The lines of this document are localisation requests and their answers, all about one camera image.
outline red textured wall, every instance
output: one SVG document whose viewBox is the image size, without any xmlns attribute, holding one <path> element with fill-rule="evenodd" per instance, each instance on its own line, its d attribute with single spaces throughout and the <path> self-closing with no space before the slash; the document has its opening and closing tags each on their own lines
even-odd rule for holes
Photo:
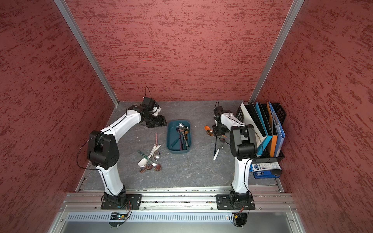
<svg viewBox="0 0 373 233">
<path fill-rule="evenodd" d="M 67 3 L 119 100 L 247 100 L 292 0 Z"/>
<path fill-rule="evenodd" d="M 46 232 L 113 104 L 53 1 L 2 1 L 0 16 L 0 232 Z"/>
<path fill-rule="evenodd" d="M 306 0 L 259 100 L 287 113 L 282 182 L 307 233 L 373 232 L 373 2 Z"/>
</svg>

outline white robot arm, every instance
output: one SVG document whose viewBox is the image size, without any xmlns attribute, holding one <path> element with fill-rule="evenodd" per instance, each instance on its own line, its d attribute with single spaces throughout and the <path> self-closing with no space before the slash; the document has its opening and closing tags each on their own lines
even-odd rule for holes
<svg viewBox="0 0 373 233">
<path fill-rule="evenodd" d="M 257 156 L 258 150 L 254 126 L 239 121 L 233 113 L 224 111 L 221 106 L 214 108 L 214 115 L 216 123 L 213 126 L 214 135 L 224 135 L 229 131 L 231 134 L 231 153 L 235 157 L 235 173 L 230 200 L 233 206 L 242 206 L 252 198 L 246 183 L 250 164 Z"/>
<path fill-rule="evenodd" d="M 87 157 L 99 171 L 105 186 L 104 200 L 111 204 L 111 209 L 122 208 L 126 203 L 125 187 L 120 180 L 117 161 L 119 150 L 117 142 L 135 124 L 148 128 L 166 126 L 165 117 L 158 115 L 161 111 L 158 103 L 144 97 L 142 104 L 132 105 L 126 113 L 113 124 L 101 131 L 92 131 L 88 143 Z"/>
</svg>

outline tray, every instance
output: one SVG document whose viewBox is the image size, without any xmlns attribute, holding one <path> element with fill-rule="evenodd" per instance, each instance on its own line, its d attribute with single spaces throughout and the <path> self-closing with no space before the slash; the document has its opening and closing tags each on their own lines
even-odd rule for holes
<svg viewBox="0 0 373 233">
<path fill-rule="evenodd" d="M 179 123 L 183 123 L 185 127 L 188 127 L 189 130 L 191 130 L 190 123 L 186 120 L 174 120 L 170 123 L 168 123 L 167 127 L 167 149 L 173 153 L 173 154 L 184 154 L 188 153 L 192 146 L 192 134 L 191 132 L 188 133 L 188 145 L 189 149 L 186 150 L 180 150 L 180 142 L 177 142 L 173 147 L 171 147 L 171 144 L 179 138 L 179 133 L 176 131 L 176 129 L 179 127 Z"/>
</svg>

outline aluminum frame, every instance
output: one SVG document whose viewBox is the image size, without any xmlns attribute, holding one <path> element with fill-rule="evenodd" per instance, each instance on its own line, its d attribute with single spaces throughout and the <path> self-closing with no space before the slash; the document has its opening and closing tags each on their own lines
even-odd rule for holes
<svg viewBox="0 0 373 233">
<path fill-rule="evenodd" d="M 291 4 L 288 15 L 286 16 L 286 19 L 282 25 L 280 33 L 276 39 L 276 42 L 273 45 L 271 54 L 268 57 L 268 60 L 267 60 L 266 65 L 264 66 L 263 72 L 261 73 L 259 80 L 254 88 L 254 91 L 251 94 L 249 102 L 254 103 L 254 101 L 258 98 L 259 92 L 261 88 L 263 87 L 264 82 L 267 79 L 269 71 L 271 70 L 273 64 L 275 63 L 277 55 L 279 54 L 281 47 L 286 37 L 289 34 L 290 28 L 293 25 L 294 20 L 298 15 L 298 12 L 303 4 L 303 1 L 304 0 L 294 0 L 293 3 Z"/>
<path fill-rule="evenodd" d="M 60 10 L 62 16 L 64 17 L 66 23 L 69 25 L 70 30 L 74 34 L 76 40 L 78 41 L 79 45 L 82 47 L 83 52 L 87 56 L 89 62 L 91 63 L 93 69 L 96 71 L 97 76 L 101 80 L 102 85 L 104 86 L 105 90 L 109 94 L 110 98 L 112 99 L 115 106 L 118 106 L 119 100 L 115 95 L 114 90 L 110 86 L 110 83 L 107 81 L 106 76 L 103 70 L 100 67 L 100 64 L 96 60 L 91 48 L 89 47 L 87 41 L 85 40 L 81 30 L 79 29 L 78 24 L 76 23 L 72 13 L 67 6 L 65 0 L 54 0 L 58 9 Z"/>
<path fill-rule="evenodd" d="M 299 229 L 300 220 L 294 221 L 294 215 L 298 210 L 290 193 L 282 193 L 277 185 L 249 185 L 249 189 L 255 200 L 256 212 L 286 212 L 291 214 L 289 223 L 294 233 L 303 233 L 295 231 Z M 156 188 L 156 189 L 128 189 L 128 194 L 141 194 L 141 204 L 139 210 L 134 213 L 227 213 L 230 215 L 237 210 L 218 210 L 216 205 L 217 194 L 228 194 L 230 186 L 217 187 L 191 187 L 191 188 Z M 65 201 L 61 205 L 60 212 L 56 216 L 55 226 L 51 228 L 50 233 L 59 233 L 63 225 L 68 221 L 70 213 L 85 212 L 90 214 L 106 213 L 108 210 L 100 209 L 101 197 L 103 191 L 93 192 L 73 192 L 66 195 Z"/>
</svg>

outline gray table surface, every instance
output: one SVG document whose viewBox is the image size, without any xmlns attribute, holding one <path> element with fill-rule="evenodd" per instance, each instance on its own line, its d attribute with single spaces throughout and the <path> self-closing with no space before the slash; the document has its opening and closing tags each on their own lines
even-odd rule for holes
<svg viewBox="0 0 373 233">
<path fill-rule="evenodd" d="M 241 100 L 219 101 L 224 110 L 236 113 Z M 120 102 L 110 119 L 110 124 L 121 117 L 126 108 L 139 102 Z M 174 188 L 174 187 L 209 187 L 229 186 L 234 176 L 234 157 L 229 145 L 225 144 L 217 159 L 213 161 L 215 137 L 208 136 L 204 127 L 212 128 L 215 124 L 215 101 L 169 101 L 159 102 L 160 114 L 167 122 L 173 120 L 187 120 L 191 125 L 192 145 L 186 154 L 171 154 L 166 146 L 167 126 L 148 129 L 140 124 L 132 127 L 118 142 L 120 157 L 118 171 L 120 179 L 126 188 Z M 161 171 L 147 170 L 139 173 L 137 163 L 141 156 L 137 150 L 149 154 L 155 144 L 155 134 L 158 134 L 158 161 L 162 165 Z M 275 179 L 255 179 L 250 172 L 249 185 L 275 185 Z M 81 190 L 103 190 L 104 186 L 97 171 L 90 171 Z"/>
</svg>

